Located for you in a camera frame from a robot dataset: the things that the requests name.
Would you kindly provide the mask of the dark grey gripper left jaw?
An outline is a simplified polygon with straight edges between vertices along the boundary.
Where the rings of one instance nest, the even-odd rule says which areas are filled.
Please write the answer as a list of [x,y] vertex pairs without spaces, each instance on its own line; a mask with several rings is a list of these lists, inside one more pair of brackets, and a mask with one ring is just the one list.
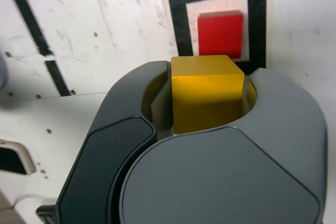
[[58,223],[119,223],[123,181],[157,140],[151,105],[170,72],[167,61],[145,63],[106,94],[57,200]]

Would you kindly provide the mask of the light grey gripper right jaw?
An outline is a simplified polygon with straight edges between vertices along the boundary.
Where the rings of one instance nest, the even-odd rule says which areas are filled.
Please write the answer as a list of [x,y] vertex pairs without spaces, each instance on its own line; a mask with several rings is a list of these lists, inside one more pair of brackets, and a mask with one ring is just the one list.
[[157,142],[132,164],[121,223],[319,223],[327,126],[316,100],[287,75],[250,76],[254,107],[206,131]]

